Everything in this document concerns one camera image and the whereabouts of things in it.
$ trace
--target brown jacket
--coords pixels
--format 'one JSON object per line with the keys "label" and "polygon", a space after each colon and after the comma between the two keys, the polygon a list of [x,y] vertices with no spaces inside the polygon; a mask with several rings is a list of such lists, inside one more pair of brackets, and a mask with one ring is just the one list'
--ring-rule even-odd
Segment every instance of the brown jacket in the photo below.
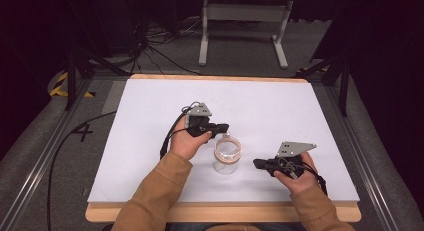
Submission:
{"label": "brown jacket", "polygon": [[[121,209],[112,230],[165,230],[168,210],[178,201],[192,166],[178,154],[168,152]],[[318,185],[292,195],[291,199],[307,230],[353,230],[337,218],[333,203]],[[231,226],[225,229],[225,225],[218,227],[237,230]]]}

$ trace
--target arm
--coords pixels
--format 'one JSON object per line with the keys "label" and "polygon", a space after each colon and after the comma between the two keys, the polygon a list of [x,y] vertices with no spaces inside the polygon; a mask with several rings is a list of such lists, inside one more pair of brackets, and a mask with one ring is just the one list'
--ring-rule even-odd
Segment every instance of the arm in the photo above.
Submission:
{"label": "arm", "polygon": [[[316,170],[309,153],[301,154],[302,161]],[[354,230],[337,217],[336,208],[322,192],[313,174],[304,172],[298,179],[291,179],[275,171],[275,177],[291,192],[296,212],[306,230]]]}
{"label": "arm", "polygon": [[[175,130],[184,128],[185,117]],[[133,197],[125,203],[113,230],[164,230],[169,209],[178,201],[198,148],[211,133],[193,138],[187,131],[175,133],[169,151],[143,179]]]}

